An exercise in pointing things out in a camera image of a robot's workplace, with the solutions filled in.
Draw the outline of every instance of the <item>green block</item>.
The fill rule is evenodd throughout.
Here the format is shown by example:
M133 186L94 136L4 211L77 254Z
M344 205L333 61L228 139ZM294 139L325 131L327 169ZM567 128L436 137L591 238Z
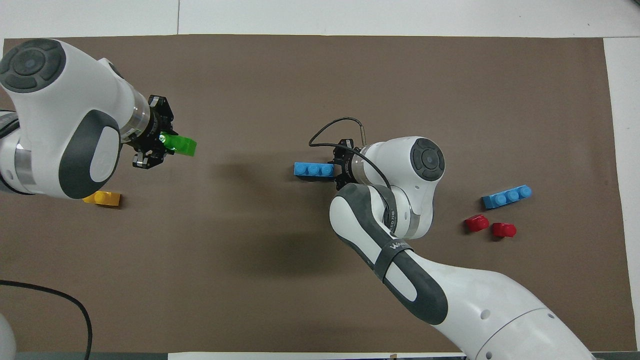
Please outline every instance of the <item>green block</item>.
M188 156L193 156L195 154L196 145L198 145L198 143L192 139L180 135L161 133L159 139L167 149L173 150L178 154Z

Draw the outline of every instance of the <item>yellow lego brick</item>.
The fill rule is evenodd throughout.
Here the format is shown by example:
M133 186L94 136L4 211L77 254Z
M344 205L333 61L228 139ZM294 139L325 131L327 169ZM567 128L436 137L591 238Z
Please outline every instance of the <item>yellow lego brick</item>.
M120 205L120 194L114 192L102 192L100 190L82 199L84 202L98 205Z

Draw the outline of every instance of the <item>gray joint cap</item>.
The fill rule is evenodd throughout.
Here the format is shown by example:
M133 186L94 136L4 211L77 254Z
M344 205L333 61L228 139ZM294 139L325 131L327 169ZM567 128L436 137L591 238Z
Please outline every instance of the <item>gray joint cap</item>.
M36 92L60 76L66 60L62 45L55 40L23 42L0 61L0 83L12 92Z

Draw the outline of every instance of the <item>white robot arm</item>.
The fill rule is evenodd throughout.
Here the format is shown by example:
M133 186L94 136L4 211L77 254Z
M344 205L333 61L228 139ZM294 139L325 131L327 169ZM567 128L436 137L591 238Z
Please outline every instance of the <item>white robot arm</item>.
M0 190L80 199L111 177L123 143L150 168L172 129L166 99L149 102L107 59L50 39L24 42L0 61L0 85L16 113L0 112Z
M361 150L387 176L391 189L368 163L338 149L334 153L342 157L336 163L343 167L339 186L344 187L330 206L333 230L417 318L473 360L594 359L514 280L429 261L403 240L423 236L431 225L433 193L445 169L435 143L411 136Z

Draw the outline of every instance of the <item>brown mat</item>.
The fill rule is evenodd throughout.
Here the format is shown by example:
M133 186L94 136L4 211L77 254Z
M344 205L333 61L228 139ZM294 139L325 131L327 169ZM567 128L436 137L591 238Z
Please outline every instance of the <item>brown mat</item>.
M189 35L70 38L143 95L166 96L195 158L132 168L120 209L0 193L2 278L76 296L94 350L456 351L332 232L328 161L309 137L340 116L371 143L422 135L447 171L433 226L412 241L442 263L505 273L591 350L635 350L611 108L600 39ZM18 40L7 40L8 51ZM0 106L10 106L2 94ZM358 138L338 124L320 140ZM485 215L513 239L465 234L480 197L528 184ZM73 305L0 289L19 350L82 350Z

